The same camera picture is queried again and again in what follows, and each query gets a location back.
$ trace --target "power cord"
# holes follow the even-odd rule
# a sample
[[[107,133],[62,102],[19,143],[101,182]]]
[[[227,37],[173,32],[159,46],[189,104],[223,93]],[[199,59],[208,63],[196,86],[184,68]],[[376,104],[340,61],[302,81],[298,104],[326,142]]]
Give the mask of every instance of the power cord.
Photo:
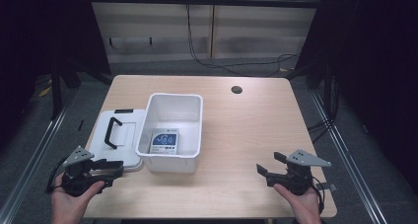
[[[293,57],[299,57],[299,53],[295,53],[295,54],[282,54],[280,55],[277,60],[275,61],[270,61],[270,62],[254,62],[254,63],[236,63],[236,64],[225,64],[225,65],[218,65],[218,64],[212,64],[212,63],[205,63],[202,62],[197,56],[196,56],[196,52],[194,51],[194,46],[193,46],[193,37],[192,37],[192,33],[191,33],[191,26],[190,26],[190,7],[189,5],[186,5],[186,10],[187,10],[187,29],[188,29],[188,46],[189,46],[189,50],[190,50],[190,55],[191,57],[200,65],[203,65],[207,68],[211,68],[211,69],[223,69],[226,70],[228,72],[240,75],[240,76],[244,76],[244,77],[252,77],[251,75],[246,75],[234,70],[229,69],[229,67],[233,67],[233,66],[244,66],[244,65],[268,65],[268,64],[278,64],[278,67],[276,70],[274,70],[273,72],[267,74],[267,75],[263,75],[263,76],[258,76],[258,77],[271,77],[273,75],[275,75],[276,73],[278,73],[280,71],[280,63],[286,60],[289,60]]]

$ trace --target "wooden table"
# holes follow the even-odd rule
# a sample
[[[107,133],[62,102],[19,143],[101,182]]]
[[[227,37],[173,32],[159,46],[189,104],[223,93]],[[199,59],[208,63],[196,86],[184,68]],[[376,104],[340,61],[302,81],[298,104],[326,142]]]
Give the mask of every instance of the wooden table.
[[[234,94],[240,86],[243,92]],[[125,173],[90,202],[88,218],[273,218],[292,209],[264,177],[286,174],[273,152],[315,154],[289,81],[273,78],[117,76],[102,111],[145,109],[153,93],[203,97],[202,142],[194,174]],[[90,146],[93,133],[87,144]],[[313,175],[325,182],[321,168]],[[336,214],[326,192],[322,217]]]

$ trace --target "light wood tabletop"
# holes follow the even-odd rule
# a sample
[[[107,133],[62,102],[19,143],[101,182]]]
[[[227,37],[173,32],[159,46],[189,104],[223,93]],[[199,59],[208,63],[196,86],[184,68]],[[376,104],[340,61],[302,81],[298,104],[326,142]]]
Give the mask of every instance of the light wood tabletop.
[[[243,89],[232,92],[234,86]],[[145,109],[154,93],[203,98],[201,151],[194,174],[125,173],[90,202],[87,218],[290,217],[287,201],[256,171],[286,174],[274,152],[315,154],[289,81],[277,78],[117,76],[102,111]],[[313,175],[326,182],[321,168]],[[326,191],[322,217],[336,207]]]

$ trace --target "person's left hand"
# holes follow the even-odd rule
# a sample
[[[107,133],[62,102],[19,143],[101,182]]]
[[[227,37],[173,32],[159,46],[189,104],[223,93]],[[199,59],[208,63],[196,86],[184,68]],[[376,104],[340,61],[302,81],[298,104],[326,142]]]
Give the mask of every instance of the person's left hand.
[[[105,184],[104,182],[96,182],[92,184],[82,195],[78,197],[71,196],[60,187],[62,183],[60,174],[55,179],[57,187],[51,196],[52,201],[52,224],[76,224],[80,223],[86,212],[87,205],[93,196],[95,196]]]

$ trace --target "black round hole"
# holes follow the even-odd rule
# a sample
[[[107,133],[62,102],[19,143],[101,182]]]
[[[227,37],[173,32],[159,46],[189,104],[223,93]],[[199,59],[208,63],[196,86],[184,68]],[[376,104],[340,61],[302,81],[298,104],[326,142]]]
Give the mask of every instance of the black round hole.
[[[242,88],[242,87],[240,87],[240,86],[234,86],[234,87],[231,89],[231,91],[233,91],[233,93],[235,93],[235,94],[240,94],[240,93],[242,93],[242,92],[243,92],[243,88]]]

